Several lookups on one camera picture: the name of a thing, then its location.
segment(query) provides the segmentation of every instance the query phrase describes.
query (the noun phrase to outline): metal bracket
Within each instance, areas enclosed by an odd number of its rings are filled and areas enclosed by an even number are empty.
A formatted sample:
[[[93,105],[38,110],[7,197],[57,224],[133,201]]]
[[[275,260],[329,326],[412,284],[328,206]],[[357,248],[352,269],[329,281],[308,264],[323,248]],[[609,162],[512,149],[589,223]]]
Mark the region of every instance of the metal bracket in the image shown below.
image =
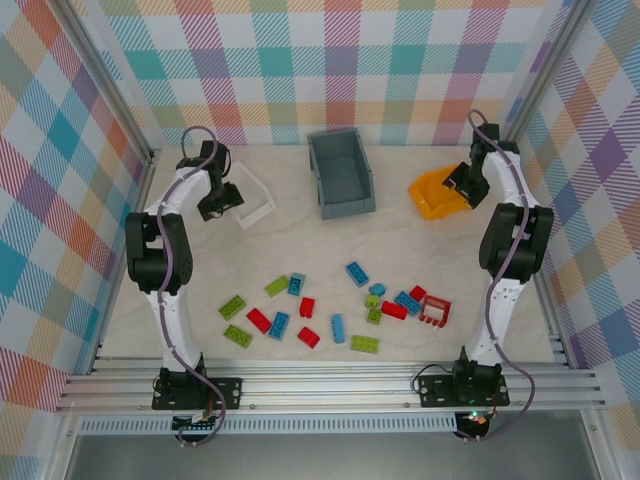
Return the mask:
[[[504,377],[500,377],[499,386],[493,397],[480,398],[468,405],[462,405],[453,391],[451,375],[421,375],[418,377],[420,405],[423,408],[433,407],[506,407],[511,402]]]

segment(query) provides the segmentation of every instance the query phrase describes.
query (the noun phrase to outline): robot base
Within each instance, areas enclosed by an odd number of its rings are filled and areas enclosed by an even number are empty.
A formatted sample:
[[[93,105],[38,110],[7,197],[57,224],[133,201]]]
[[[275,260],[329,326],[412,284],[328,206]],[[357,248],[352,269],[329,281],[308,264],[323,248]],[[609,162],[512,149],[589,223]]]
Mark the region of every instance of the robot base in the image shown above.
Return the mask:
[[[203,377],[207,377],[202,356],[195,370]],[[208,380],[222,392],[227,410],[240,408],[241,378],[208,378]],[[151,402],[153,410],[210,411],[219,410],[222,404],[209,387],[189,372],[172,372],[162,368],[153,389],[154,395]]]
[[[492,396],[469,398],[463,402],[454,391],[451,375],[421,375],[418,377],[418,391],[422,407],[506,407],[509,392],[504,377],[500,376],[498,387]]]

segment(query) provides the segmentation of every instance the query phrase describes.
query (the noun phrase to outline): gray plastic bin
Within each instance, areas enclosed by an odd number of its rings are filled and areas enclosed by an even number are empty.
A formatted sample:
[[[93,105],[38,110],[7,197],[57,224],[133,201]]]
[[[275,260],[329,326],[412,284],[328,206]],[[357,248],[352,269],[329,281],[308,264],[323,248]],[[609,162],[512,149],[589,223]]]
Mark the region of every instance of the gray plastic bin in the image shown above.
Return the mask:
[[[373,175],[357,128],[307,136],[322,219],[374,212]]]

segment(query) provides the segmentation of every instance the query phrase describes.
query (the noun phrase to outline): red lego brick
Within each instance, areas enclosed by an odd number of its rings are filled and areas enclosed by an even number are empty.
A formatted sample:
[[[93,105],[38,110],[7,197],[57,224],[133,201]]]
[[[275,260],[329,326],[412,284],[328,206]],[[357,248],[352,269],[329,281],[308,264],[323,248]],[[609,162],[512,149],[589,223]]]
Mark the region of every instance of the red lego brick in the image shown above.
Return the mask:
[[[300,333],[298,333],[298,338],[309,345],[311,348],[315,348],[315,346],[320,341],[320,337],[318,336],[318,334],[308,327],[304,327],[302,330],[300,330]]]
[[[254,308],[247,313],[247,318],[251,320],[251,323],[258,327],[258,330],[263,334],[267,333],[271,329],[271,322],[257,308]]]
[[[442,318],[438,319],[435,317],[430,317],[429,315],[425,315],[424,309],[427,305],[442,310]],[[432,323],[434,327],[442,328],[447,324],[450,310],[451,302],[449,302],[448,300],[443,300],[442,298],[434,297],[433,295],[425,295],[422,302],[422,310],[420,311],[420,321],[426,321],[427,323]]]
[[[300,316],[311,318],[313,316],[313,309],[316,306],[316,301],[313,298],[302,297],[302,303],[300,304]]]
[[[406,307],[396,305],[391,302],[382,302],[380,310],[382,310],[382,313],[385,315],[391,315],[392,317],[396,317],[398,320],[404,320],[407,318],[407,313],[409,313],[409,310],[407,310]]]
[[[413,290],[409,293],[409,296],[413,298],[416,302],[420,302],[424,296],[427,294],[427,291],[419,285],[413,287]]]

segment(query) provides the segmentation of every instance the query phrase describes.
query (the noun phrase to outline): cable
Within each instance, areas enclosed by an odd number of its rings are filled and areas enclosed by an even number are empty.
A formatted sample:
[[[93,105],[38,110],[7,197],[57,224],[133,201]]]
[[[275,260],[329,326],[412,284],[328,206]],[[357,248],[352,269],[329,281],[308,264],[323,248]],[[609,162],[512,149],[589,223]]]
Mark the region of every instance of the cable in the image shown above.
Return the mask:
[[[500,430],[498,430],[497,432],[490,433],[485,437],[483,437],[482,440],[484,441],[484,440],[491,440],[492,438],[496,438],[497,436],[502,435],[508,430],[511,430],[516,425],[516,423],[522,420],[524,415],[529,410],[529,407],[531,407],[531,404],[533,403],[533,398],[536,395],[536,382],[529,372],[527,372],[526,370],[519,367],[518,365],[513,363],[511,360],[509,360],[507,355],[502,350],[502,347],[500,347],[500,344],[498,343],[498,339],[493,330],[493,326],[491,325],[491,320],[490,320],[491,298],[493,295],[493,291],[498,285],[498,282],[500,282],[500,280],[502,280],[502,278],[504,277],[504,273],[507,271],[507,268],[509,268],[509,264],[511,263],[511,260],[513,260],[513,256],[515,255],[516,250],[518,249],[518,245],[524,238],[525,229],[527,228],[527,223],[529,222],[529,203],[527,202],[527,197],[525,196],[525,189],[522,183],[522,179],[520,178],[520,175],[518,174],[518,171],[515,165],[513,164],[513,162],[507,155],[507,153],[502,149],[502,147],[500,147],[500,145],[498,145],[491,138],[485,135],[473,122],[474,113],[479,115],[480,118],[482,118],[482,121],[484,123],[489,123],[489,121],[487,120],[487,117],[481,111],[472,109],[472,110],[469,110],[469,113],[467,115],[467,120],[469,121],[469,124],[471,125],[471,128],[473,129],[473,131],[485,142],[487,142],[489,145],[495,148],[496,152],[498,152],[500,156],[504,159],[505,163],[507,164],[507,167],[509,167],[509,170],[511,170],[511,174],[513,175],[513,179],[515,180],[516,186],[518,187],[518,193],[520,194],[520,198],[522,199],[522,206],[524,208],[522,223],[520,224],[520,228],[518,228],[518,232],[516,233],[516,236],[513,239],[511,248],[509,249],[509,252],[507,253],[506,258],[504,259],[504,262],[502,262],[502,266],[498,270],[498,273],[493,278],[491,285],[489,285],[489,288],[487,289],[487,294],[485,299],[485,309],[484,309],[484,320],[487,325],[487,330],[489,331],[489,338],[491,338],[493,346],[495,347],[496,352],[498,352],[498,355],[500,355],[500,358],[502,358],[504,363],[506,363],[511,368],[513,368],[516,372],[524,375],[527,378],[527,380],[529,380],[529,383],[531,384],[531,393],[529,394],[529,398],[524,404],[524,407],[522,407],[522,410],[520,410],[518,414]],[[464,432],[459,432],[459,433],[463,434],[466,438],[472,438],[470,435],[467,435]]]
[[[180,138],[180,148],[182,149],[182,156],[184,158],[187,158],[187,152],[184,148],[184,141],[185,138],[187,136],[187,133],[189,133],[192,130],[204,130],[205,132],[207,132],[209,135],[211,135],[211,138],[213,139],[213,151],[211,152],[211,155],[209,155],[209,157],[202,162],[200,165],[198,165],[196,168],[194,168],[193,170],[191,170],[190,172],[188,172],[186,175],[184,175],[184,177],[177,179],[175,182],[173,182],[171,184],[171,186],[167,189],[167,192],[164,194],[164,196],[162,197],[162,199],[160,200],[160,206],[158,207],[158,212],[157,212],[157,222],[158,222],[158,230],[160,230],[160,236],[162,237],[162,241],[164,242],[164,247],[166,249],[167,252],[167,274],[164,277],[164,280],[162,282],[162,285],[160,286],[160,288],[158,289],[158,310],[159,310],[159,316],[160,316],[160,326],[162,328],[162,336],[164,338],[165,343],[167,344],[167,347],[169,348],[169,350],[171,351],[171,354],[173,355],[173,358],[176,359],[176,361],[187,371],[189,372],[191,375],[193,375],[194,377],[196,377],[198,380],[200,380],[202,383],[204,383],[207,387],[209,387],[220,399],[221,405],[220,405],[220,415],[219,415],[219,421],[217,422],[215,428],[211,431],[211,433],[209,435],[207,435],[205,438],[203,438],[202,440],[198,441],[198,442],[186,442],[183,438],[182,438],[182,432],[184,431],[185,427],[182,427],[178,430],[178,440],[180,440],[180,446],[184,447],[199,447],[201,445],[204,445],[205,443],[208,443],[209,441],[211,441],[211,439],[215,436],[216,433],[218,433],[218,431],[220,430],[220,428],[222,428],[222,424],[224,423],[224,418],[226,415],[226,411],[227,411],[227,405],[225,403],[224,400],[224,395],[222,394],[222,392],[220,391],[220,389],[218,387],[216,387],[213,383],[211,383],[206,377],[200,375],[197,371],[195,371],[193,368],[191,368],[191,366],[184,361],[184,359],[180,356],[180,354],[178,352],[176,352],[176,347],[175,345],[173,345],[173,342],[171,341],[171,337],[169,336],[169,331],[167,329],[167,320],[165,317],[165,312],[164,312],[164,300],[162,299],[162,294],[166,291],[167,287],[169,286],[169,281],[171,280],[171,274],[173,272],[173,251],[171,250],[171,243],[169,242],[169,237],[167,235],[167,231],[164,228],[164,224],[163,224],[163,220],[162,220],[162,213],[164,212],[164,209],[169,201],[169,199],[171,198],[171,195],[173,194],[173,192],[175,191],[176,188],[178,188],[178,186],[183,183],[185,180],[187,180],[189,177],[195,175],[198,171],[202,170],[204,167],[206,167],[209,163],[211,163],[213,161],[213,158],[216,155],[216,152],[218,151],[218,140],[216,139],[216,136],[213,134],[213,132],[211,130],[209,130],[206,127],[200,126],[200,125],[195,125],[193,127],[189,127],[187,128],[183,133],[182,133],[182,137]]]
[[[431,368],[431,367],[438,367],[438,368],[441,368],[442,370],[444,370],[447,373],[453,373],[451,370],[447,370],[442,365],[438,365],[437,363],[430,363],[429,365],[424,367],[422,370],[420,370],[418,373],[416,373],[416,376],[413,377],[413,380],[411,380],[411,388],[413,388],[413,391],[416,392],[418,395],[420,394],[420,391],[416,388],[416,380],[418,379],[418,377],[420,376],[420,374],[422,372],[424,372],[427,368]]]

